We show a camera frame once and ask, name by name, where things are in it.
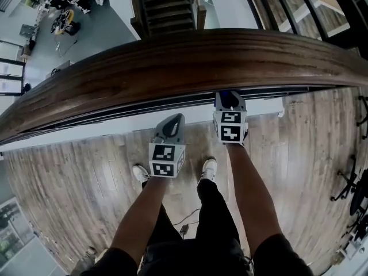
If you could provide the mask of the wooden-topped black metal railing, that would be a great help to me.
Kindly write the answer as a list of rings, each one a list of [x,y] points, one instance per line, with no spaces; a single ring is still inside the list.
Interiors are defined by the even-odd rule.
[[[207,29],[134,41],[42,81],[0,114],[0,145],[119,106],[259,86],[368,86],[368,60],[271,30]]]
[[[327,36],[311,1],[304,1],[312,13],[313,20],[321,35],[321,41],[344,49],[356,48],[360,56],[368,60],[368,0],[337,0],[350,28],[332,37]],[[259,29],[279,32],[291,31],[295,35],[301,35],[294,18],[292,18],[292,11],[286,5],[285,0],[247,0],[247,2]]]

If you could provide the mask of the person's right white shoe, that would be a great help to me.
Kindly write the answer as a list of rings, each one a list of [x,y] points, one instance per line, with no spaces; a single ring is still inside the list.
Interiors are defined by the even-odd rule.
[[[200,181],[203,179],[207,179],[213,182],[216,177],[216,174],[217,174],[217,161],[214,157],[209,157],[202,167]]]

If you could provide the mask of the dark wooden staircase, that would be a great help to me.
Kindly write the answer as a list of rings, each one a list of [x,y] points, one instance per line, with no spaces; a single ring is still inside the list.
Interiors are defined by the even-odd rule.
[[[200,0],[132,0],[131,25],[140,39],[205,29]]]

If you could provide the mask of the person's black trousers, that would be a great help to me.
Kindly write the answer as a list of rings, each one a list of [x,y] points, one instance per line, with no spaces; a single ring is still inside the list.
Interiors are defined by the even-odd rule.
[[[233,240],[239,242],[238,230],[217,185],[209,179],[202,179],[197,185],[197,193],[201,201],[201,210],[195,238],[210,242],[215,239],[221,242]],[[172,225],[162,205],[147,245],[181,242],[182,240],[182,236]]]

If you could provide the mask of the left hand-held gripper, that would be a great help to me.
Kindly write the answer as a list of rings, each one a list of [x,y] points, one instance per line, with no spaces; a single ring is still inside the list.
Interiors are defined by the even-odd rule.
[[[185,160],[185,117],[173,114],[158,123],[149,143],[149,168],[153,177],[176,178]]]

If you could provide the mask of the round yellow table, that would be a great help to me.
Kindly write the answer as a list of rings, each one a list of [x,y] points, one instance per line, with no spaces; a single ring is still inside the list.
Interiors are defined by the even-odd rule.
[[[64,33],[74,36],[76,35],[81,24],[79,22],[74,22],[74,11],[72,9],[62,12],[52,23],[51,33],[55,35],[62,35]]]

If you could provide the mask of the person's right forearm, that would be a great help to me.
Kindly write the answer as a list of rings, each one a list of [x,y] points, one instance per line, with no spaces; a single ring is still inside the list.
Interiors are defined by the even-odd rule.
[[[269,237],[281,234],[272,197],[240,144],[227,144],[237,206],[251,255]]]

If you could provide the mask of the person's black shirt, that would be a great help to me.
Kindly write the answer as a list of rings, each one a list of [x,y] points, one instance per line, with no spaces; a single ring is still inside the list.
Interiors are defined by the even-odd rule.
[[[313,276],[284,235],[273,235],[252,257],[254,276]],[[110,248],[80,276],[249,276],[239,243],[208,243],[197,239],[147,247],[141,267],[126,252]]]

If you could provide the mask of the black office chair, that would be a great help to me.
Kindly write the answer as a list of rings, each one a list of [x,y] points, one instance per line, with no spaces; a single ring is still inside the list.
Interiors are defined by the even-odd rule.
[[[356,229],[349,233],[350,239],[347,245],[340,249],[340,253],[351,260],[355,254],[364,253],[365,247],[363,246],[368,240],[368,221],[365,218],[356,225]]]
[[[359,127],[364,123],[367,123],[366,133],[362,136],[363,140],[366,140],[368,138],[368,97],[365,97],[363,95],[358,96],[358,100],[361,101],[365,107],[366,115],[365,117],[356,123],[356,126]]]
[[[350,159],[352,159],[350,176],[347,177],[347,175],[340,170],[337,172],[337,176],[344,179],[346,186],[336,197],[331,196],[330,200],[343,200],[347,198],[349,193],[352,193],[353,197],[350,203],[350,216],[353,216],[356,214],[356,212],[360,212],[362,215],[364,215],[368,207],[364,209],[361,207],[361,205],[365,198],[368,199],[368,168],[363,171],[361,178],[358,181],[355,181],[358,177],[358,175],[355,173],[357,159],[355,155],[351,155]]]

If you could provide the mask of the grey metal rack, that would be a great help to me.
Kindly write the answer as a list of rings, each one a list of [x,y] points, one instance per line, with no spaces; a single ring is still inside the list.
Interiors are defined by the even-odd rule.
[[[22,24],[19,35],[29,39],[33,36],[36,29],[36,26]]]

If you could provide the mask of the blue cloth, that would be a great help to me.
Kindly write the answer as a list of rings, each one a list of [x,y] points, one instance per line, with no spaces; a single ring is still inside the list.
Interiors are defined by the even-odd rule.
[[[221,91],[220,92],[221,105],[225,109],[232,109],[237,107],[239,104],[238,99],[234,96],[231,91]]]

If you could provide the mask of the person's left forearm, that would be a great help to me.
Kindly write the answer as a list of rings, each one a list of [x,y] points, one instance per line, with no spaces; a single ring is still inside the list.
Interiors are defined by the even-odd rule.
[[[155,228],[167,184],[166,178],[150,178],[124,215],[113,238],[111,247],[126,252],[136,264],[141,262]]]

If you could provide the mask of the black-framed glass entrance doors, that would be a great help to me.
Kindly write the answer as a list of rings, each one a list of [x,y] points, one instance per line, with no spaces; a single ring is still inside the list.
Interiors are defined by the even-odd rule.
[[[22,95],[25,62],[20,53],[19,45],[0,40],[0,95]]]

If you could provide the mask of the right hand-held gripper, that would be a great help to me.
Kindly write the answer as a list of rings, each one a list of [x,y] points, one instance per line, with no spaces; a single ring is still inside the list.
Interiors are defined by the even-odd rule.
[[[247,109],[244,98],[237,91],[229,92],[232,111],[222,111],[221,93],[216,92],[213,123],[221,143],[243,144],[248,134]]]

